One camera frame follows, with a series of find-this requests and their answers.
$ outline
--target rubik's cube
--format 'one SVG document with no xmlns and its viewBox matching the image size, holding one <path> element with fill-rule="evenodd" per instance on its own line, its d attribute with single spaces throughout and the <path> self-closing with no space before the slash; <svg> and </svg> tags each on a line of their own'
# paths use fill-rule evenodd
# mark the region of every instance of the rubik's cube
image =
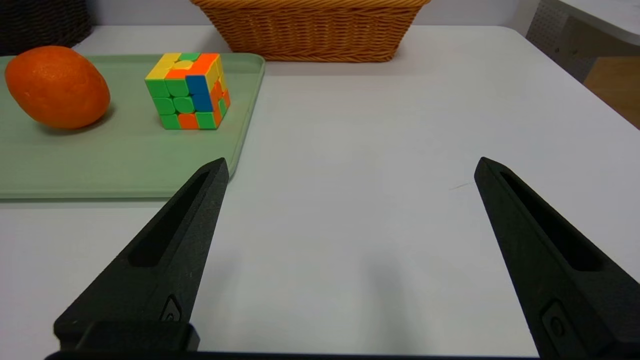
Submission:
<svg viewBox="0 0 640 360">
<path fill-rule="evenodd" d="M 165 129 L 217 129 L 231 105 L 220 54 L 164 54 L 145 82 Z"/>
</svg>

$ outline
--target wicker basket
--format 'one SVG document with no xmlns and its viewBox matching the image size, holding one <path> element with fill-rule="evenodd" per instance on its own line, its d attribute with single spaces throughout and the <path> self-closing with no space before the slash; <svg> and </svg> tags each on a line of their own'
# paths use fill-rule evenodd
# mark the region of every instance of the wicker basket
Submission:
<svg viewBox="0 0 640 360">
<path fill-rule="evenodd" d="M 430 0 L 191 0 L 231 50 L 268 60 L 391 60 Z"/>
<path fill-rule="evenodd" d="M 0 56 L 71 47 L 91 33 L 85 0 L 0 0 Z"/>
</svg>

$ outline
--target green tray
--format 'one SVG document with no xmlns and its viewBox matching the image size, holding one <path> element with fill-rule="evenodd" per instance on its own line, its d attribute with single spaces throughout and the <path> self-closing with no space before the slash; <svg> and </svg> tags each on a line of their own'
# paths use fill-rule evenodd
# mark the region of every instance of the green tray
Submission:
<svg viewBox="0 0 640 360">
<path fill-rule="evenodd" d="M 0 58 L 0 199 L 163 198 L 205 163 L 233 174 L 258 96 L 264 59 L 222 54 L 231 106 L 217 130 L 165 130 L 145 86 L 160 55 L 93 56 L 111 90 L 105 119 L 77 131 L 29 118 L 4 82 Z"/>
</svg>

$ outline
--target white table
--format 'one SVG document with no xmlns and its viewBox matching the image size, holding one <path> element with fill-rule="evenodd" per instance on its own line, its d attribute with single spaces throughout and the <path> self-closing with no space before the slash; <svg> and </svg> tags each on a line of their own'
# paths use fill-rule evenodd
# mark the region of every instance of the white table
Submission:
<svg viewBox="0 0 640 360">
<path fill-rule="evenodd" d="M 77 49 L 225 50 L 210 26 L 97 28 Z M 638 154 L 640 132 L 506 28 L 414 26 L 389 63 L 269 63 L 191 318 L 200 350 L 534 356 L 478 159 L 638 279 Z M 160 206 L 0 204 L 0 358 L 54 352 L 53 321 Z"/>
</svg>

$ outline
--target orange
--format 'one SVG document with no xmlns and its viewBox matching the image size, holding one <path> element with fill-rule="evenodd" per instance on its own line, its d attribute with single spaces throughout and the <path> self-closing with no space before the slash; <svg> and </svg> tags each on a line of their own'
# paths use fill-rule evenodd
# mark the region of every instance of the orange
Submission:
<svg viewBox="0 0 640 360">
<path fill-rule="evenodd" d="M 14 57 L 4 70 L 6 86 L 33 120 L 77 129 L 98 120 L 109 107 L 107 83 L 82 55 L 43 46 Z"/>
</svg>

